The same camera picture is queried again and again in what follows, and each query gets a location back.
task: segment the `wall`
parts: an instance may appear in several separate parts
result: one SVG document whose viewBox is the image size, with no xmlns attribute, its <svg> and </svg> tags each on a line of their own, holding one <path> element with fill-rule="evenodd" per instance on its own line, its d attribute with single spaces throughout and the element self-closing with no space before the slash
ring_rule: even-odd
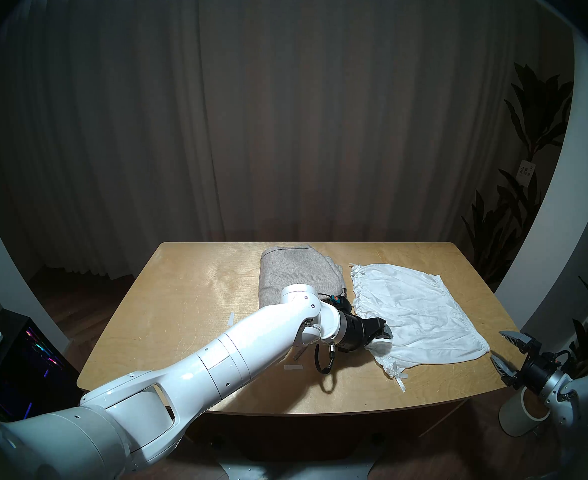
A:
<svg viewBox="0 0 588 480">
<path fill-rule="evenodd" d="M 10 311 L 20 313 L 31 319 L 47 339 L 64 353 L 69 339 L 60 331 L 52 318 L 40 305 L 33 292 L 14 265 L 0 238 L 0 303 Z"/>
<path fill-rule="evenodd" d="M 538 217 L 496 291 L 517 327 L 531 330 L 552 349 L 571 335 L 571 318 L 585 312 L 577 275 L 588 281 L 588 44 L 575 34 L 574 45 L 574 100 L 558 165 Z"/>
</svg>

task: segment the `cable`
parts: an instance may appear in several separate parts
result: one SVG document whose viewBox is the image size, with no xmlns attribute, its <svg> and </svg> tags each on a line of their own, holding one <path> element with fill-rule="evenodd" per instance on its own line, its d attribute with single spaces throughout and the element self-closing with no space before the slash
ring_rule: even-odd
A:
<svg viewBox="0 0 588 480">
<path fill-rule="evenodd" d="M 319 344 L 316 344 L 316 349 L 314 350 L 314 364 L 316 365 L 316 369 L 319 371 L 319 373 L 327 375 L 330 371 L 332 371 L 332 366 L 334 365 L 336 346 L 334 344 L 330 344 L 330 362 L 327 363 L 325 368 L 321 368 L 321 364 L 318 362 L 318 345 Z"/>
</svg>

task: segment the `table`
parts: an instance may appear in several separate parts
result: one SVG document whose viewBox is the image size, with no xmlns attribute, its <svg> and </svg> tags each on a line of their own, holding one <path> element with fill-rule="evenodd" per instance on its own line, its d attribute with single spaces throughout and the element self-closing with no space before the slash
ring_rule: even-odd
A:
<svg viewBox="0 0 588 480">
<path fill-rule="evenodd" d="M 516 330 L 498 299 L 449 242 L 311 242 L 343 267 L 353 300 L 349 263 L 391 263 L 440 275 L 492 350 L 520 368 L 524 356 L 499 335 Z M 111 318 L 78 378 L 92 390 L 134 370 L 169 366 L 196 352 L 234 320 L 258 309 L 261 252 L 288 242 L 165 242 Z M 284 370 L 291 355 L 211 411 L 245 415 L 357 414 L 461 401 L 503 387 L 490 355 L 406 371 L 407 391 L 388 378 L 369 351 L 338 353 L 330 375 L 314 367 L 314 352 Z"/>
</svg>

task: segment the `white cloth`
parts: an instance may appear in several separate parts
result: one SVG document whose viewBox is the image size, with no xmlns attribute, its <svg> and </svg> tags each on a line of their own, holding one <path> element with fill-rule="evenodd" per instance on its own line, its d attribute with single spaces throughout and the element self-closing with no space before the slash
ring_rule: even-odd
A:
<svg viewBox="0 0 588 480">
<path fill-rule="evenodd" d="M 366 349 L 403 391 L 399 374 L 406 368 L 475 360 L 490 350 L 440 275 L 372 264 L 353 266 L 351 279 L 354 311 L 362 318 L 385 319 L 394 335 L 375 339 Z"/>
</svg>

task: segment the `beige curtain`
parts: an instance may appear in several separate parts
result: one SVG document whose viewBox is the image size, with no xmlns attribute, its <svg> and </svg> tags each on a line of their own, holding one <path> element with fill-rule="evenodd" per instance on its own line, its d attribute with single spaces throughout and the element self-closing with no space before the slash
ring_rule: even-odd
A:
<svg viewBox="0 0 588 480">
<path fill-rule="evenodd" d="M 0 159 L 45 263 L 164 241 L 448 241 L 520 161 L 530 0 L 24 0 Z"/>
</svg>

